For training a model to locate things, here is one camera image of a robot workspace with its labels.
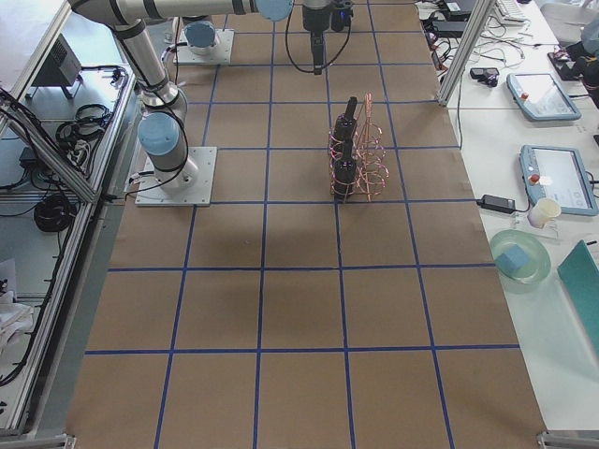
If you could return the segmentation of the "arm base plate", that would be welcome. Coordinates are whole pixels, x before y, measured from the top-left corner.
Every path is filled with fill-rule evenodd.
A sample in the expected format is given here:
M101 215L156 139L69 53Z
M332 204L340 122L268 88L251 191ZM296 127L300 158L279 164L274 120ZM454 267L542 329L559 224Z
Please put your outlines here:
M233 48L234 31L216 29L211 46L189 46L185 32L181 32L177 48L178 65L229 65Z
M141 179L135 203L145 207L208 207L216 158L216 147L190 147L186 165L173 181L160 185L172 177L160 171L158 177L153 173Z

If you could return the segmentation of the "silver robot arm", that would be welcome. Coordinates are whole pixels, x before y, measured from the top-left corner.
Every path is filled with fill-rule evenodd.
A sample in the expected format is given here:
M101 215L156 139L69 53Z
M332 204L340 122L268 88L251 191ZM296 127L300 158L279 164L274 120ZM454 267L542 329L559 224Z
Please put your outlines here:
M213 23L207 18L187 22L183 28L187 47L197 55L210 54L217 45L217 33Z
M146 21L212 15L259 14L271 22L289 19L292 1L71 1L73 12L107 26L140 83L148 114L138 138L153 164L150 189L172 198L197 188L200 165L194 160L184 130L187 100L156 56Z

